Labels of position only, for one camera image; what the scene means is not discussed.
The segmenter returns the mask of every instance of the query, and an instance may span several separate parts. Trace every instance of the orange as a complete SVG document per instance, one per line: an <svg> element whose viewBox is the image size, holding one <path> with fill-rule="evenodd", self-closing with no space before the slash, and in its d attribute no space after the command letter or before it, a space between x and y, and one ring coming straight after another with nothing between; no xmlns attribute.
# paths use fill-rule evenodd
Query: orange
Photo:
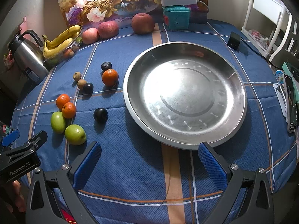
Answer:
<svg viewBox="0 0 299 224"><path fill-rule="evenodd" d="M77 111L76 106L73 103L68 102L62 108L62 115L66 119L71 119L75 116L76 111Z"/></svg>
<svg viewBox="0 0 299 224"><path fill-rule="evenodd" d="M106 86L114 86L118 81L118 73L113 69L105 71L102 75L102 81Z"/></svg>
<svg viewBox="0 0 299 224"><path fill-rule="evenodd" d="M66 103L70 102L71 99L67 94L61 94L57 99L56 99L56 106L62 110L63 105Z"/></svg>

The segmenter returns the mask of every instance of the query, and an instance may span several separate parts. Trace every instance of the teal plastic container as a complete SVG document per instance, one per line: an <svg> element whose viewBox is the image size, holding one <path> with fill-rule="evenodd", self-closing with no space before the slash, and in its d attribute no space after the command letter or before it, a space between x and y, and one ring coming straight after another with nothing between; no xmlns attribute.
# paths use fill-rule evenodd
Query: teal plastic container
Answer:
<svg viewBox="0 0 299 224"><path fill-rule="evenodd" d="M189 28L190 8L184 6L163 7L164 23L170 30Z"/></svg>

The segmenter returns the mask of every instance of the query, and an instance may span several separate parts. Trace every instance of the metal bolt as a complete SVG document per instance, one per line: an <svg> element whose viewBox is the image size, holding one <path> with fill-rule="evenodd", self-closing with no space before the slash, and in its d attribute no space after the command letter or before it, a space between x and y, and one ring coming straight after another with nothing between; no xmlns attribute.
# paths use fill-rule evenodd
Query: metal bolt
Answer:
<svg viewBox="0 0 299 224"><path fill-rule="evenodd" d="M63 169L63 170L67 170L67 169L69 169L70 168L70 165L69 164L63 164L62 166L61 166L61 169Z"/></svg>
<svg viewBox="0 0 299 224"><path fill-rule="evenodd" d="M35 172L35 173L39 173L40 171L41 171L40 167L36 167L36 168L34 169L34 172Z"/></svg>
<svg viewBox="0 0 299 224"><path fill-rule="evenodd" d="M238 170L239 169L239 166L237 164L232 164L231 165L231 169L233 170Z"/></svg>
<svg viewBox="0 0 299 224"><path fill-rule="evenodd" d="M262 167L260 167L260 168L259 168L259 172L260 172L260 173L265 173L265 170L264 170Z"/></svg>

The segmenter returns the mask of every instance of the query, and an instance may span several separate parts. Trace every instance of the black handle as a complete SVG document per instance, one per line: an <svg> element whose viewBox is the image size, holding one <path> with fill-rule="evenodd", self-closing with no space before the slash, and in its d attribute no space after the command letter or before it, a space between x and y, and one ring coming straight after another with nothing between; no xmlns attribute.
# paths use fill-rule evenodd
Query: black handle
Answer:
<svg viewBox="0 0 299 224"><path fill-rule="evenodd" d="M22 39L24 35L31 35L32 38L34 38L35 42L38 44L38 46L43 47L44 44L41 41L41 39L38 37L38 35L31 29L26 30L24 33L22 33L19 37L19 39Z"/></svg>

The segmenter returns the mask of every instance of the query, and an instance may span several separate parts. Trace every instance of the black plum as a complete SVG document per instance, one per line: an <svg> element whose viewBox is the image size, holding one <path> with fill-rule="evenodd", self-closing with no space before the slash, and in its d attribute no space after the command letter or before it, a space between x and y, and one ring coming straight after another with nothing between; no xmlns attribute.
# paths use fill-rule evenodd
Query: black plum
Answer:
<svg viewBox="0 0 299 224"><path fill-rule="evenodd" d="M101 69L102 69L103 71L107 71L107 70L109 70L109 69L112 69L112 64L111 64L111 62L108 62L108 61L104 62L104 63L101 65Z"/></svg>
<svg viewBox="0 0 299 224"><path fill-rule="evenodd" d="M105 123L108 119L108 111L105 108L98 108L94 111L94 119L98 123Z"/></svg>
<svg viewBox="0 0 299 224"><path fill-rule="evenodd" d="M88 82L83 86L83 92L86 94L93 93L93 84Z"/></svg>

